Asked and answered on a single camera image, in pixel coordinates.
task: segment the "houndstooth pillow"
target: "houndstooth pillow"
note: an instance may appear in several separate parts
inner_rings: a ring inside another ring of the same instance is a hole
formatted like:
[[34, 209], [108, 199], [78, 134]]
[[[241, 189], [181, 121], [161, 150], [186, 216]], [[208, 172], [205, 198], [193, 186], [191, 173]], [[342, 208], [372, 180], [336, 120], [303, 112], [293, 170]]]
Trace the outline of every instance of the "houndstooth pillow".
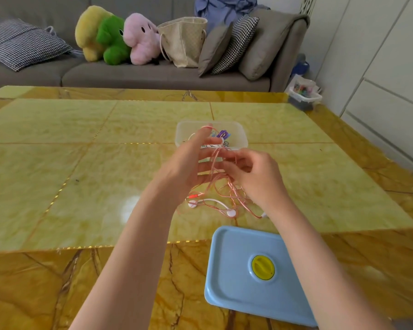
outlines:
[[15, 72], [71, 49], [63, 40], [22, 20], [0, 23], [0, 62]]
[[254, 36], [258, 22], [258, 17], [249, 17], [248, 15], [245, 15], [234, 23], [229, 45], [222, 55], [222, 58], [220, 58], [220, 61], [213, 67], [211, 74], [221, 74], [242, 59], [242, 56]]

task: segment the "sofa backrest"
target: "sofa backrest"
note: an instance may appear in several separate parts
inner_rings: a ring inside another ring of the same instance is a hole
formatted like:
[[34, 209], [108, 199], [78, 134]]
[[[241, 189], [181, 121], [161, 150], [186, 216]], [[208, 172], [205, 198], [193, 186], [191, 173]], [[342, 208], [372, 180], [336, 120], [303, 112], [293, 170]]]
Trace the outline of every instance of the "sofa backrest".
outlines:
[[40, 28], [53, 26], [58, 36], [76, 47], [75, 25], [90, 0], [0, 0], [0, 23], [11, 18]]
[[51, 25], [59, 37], [77, 47], [75, 26], [89, 5], [101, 6], [124, 19], [141, 13], [156, 25], [194, 16], [194, 0], [0, 0], [0, 23], [20, 18], [40, 28]]
[[155, 25], [184, 16], [194, 16], [194, 0], [91, 0], [116, 16], [143, 14]]

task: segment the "beige handbag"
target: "beige handbag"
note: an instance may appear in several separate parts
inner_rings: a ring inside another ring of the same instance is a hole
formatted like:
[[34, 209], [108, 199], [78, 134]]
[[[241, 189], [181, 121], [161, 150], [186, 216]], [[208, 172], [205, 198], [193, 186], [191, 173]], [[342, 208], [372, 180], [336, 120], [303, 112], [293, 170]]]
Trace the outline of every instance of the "beige handbag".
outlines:
[[200, 17], [182, 17], [158, 26], [161, 52], [179, 68], [198, 67], [200, 52], [207, 33], [208, 20]]

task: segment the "person's left hand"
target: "person's left hand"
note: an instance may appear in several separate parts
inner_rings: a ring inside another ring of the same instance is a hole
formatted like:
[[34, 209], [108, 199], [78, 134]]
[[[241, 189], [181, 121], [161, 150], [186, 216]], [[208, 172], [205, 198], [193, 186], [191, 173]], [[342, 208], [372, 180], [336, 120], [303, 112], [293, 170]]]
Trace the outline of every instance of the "person's left hand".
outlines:
[[[195, 186], [211, 180], [210, 174], [198, 175], [199, 172], [210, 171], [212, 162], [202, 162], [216, 150], [215, 148], [202, 148], [202, 145], [219, 145], [220, 138], [210, 137], [211, 128], [203, 127], [198, 130], [190, 140], [181, 144], [158, 171], [150, 183], [153, 188], [165, 188], [168, 195], [175, 198], [177, 205], [187, 198], [190, 190]], [[215, 163], [216, 169], [222, 169], [221, 162]]]

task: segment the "plush toy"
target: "plush toy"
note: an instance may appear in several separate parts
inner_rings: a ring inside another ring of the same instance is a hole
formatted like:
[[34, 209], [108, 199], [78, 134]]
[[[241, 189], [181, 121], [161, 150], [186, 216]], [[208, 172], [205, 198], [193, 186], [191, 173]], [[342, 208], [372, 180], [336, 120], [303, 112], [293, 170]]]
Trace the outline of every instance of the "plush toy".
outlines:
[[158, 28], [141, 14], [127, 17], [123, 38], [132, 48], [130, 60], [134, 65], [145, 65], [161, 54]]
[[96, 41], [96, 35], [101, 22], [110, 16], [113, 14], [97, 5], [91, 5], [81, 14], [75, 27], [75, 40], [83, 49], [87, 61], [98, 61], [103, 58], [106, 47]]
[[128, 60], [132, 49], [124, 43], [123, 30], [124, 20], [115, 15], [105, 18], [99, 25], [96, 41], [106, 47], [103, 56], [108, 65], [119, 65]]

